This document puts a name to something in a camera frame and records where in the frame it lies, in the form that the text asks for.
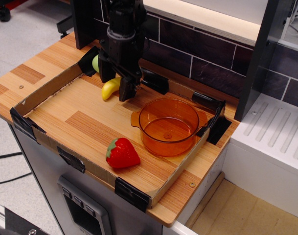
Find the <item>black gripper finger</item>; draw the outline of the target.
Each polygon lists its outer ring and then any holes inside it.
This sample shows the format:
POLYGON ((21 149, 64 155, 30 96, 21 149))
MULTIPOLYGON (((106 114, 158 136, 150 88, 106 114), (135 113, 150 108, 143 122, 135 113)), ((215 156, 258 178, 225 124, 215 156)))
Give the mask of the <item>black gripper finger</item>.
POLYGON ((140 80, 142 72, 137 71, 135 74, 123 75, 119 86, 119 100, 124 102, 130 98, 134 98, 140 89, 140 80))
POLYGON ((112 68, 112 64, 108 61, 107 54, 102 49, 98 55, 98 68, 102 83, 115 78, 116 72, 112 68))

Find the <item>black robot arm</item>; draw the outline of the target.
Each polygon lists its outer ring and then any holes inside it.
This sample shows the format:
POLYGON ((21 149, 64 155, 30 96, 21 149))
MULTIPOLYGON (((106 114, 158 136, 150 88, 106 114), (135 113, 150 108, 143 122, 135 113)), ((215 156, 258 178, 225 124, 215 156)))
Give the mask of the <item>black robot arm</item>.
POLYGON ((138 63, 144 50, 146 10, 141 0, 106 0, 105 8, 109 26, 108 38, 99 42, 100 78, 105 83, 119 74, 119 100, 126 101, 135 97, 142 77, 138 63))

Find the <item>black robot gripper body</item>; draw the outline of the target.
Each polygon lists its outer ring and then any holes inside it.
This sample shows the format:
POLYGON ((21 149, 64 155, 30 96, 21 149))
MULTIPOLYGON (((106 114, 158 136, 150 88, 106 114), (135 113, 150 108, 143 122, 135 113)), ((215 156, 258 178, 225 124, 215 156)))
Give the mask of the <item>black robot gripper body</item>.
POLYGON ((107 39, 100 41, 101 49, 107 54, 108 61, 116 74, 135 74, 140 71, 139 60, 144 50, 143 28, 132 29, 127 34, 107 28, 107 39))

